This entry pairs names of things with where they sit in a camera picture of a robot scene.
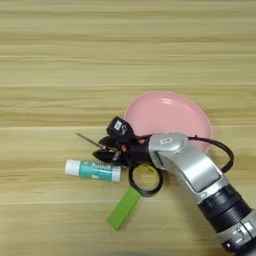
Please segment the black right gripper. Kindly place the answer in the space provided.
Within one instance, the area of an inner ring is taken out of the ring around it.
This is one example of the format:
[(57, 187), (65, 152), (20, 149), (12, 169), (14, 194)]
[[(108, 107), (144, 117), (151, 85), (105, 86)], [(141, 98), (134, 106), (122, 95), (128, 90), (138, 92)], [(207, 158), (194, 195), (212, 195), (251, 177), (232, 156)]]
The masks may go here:
[(151, 164), (149, 155), (150, 136), (137, 136), (132, 133), (125, 135), (105, 136), (99, 140), (99, 144), (116, 148), (117, 152), (108, 149), (98, 149), (93, 156), (105, 163), (117, 163), (123, 166), (133, 166), (137, 164)]

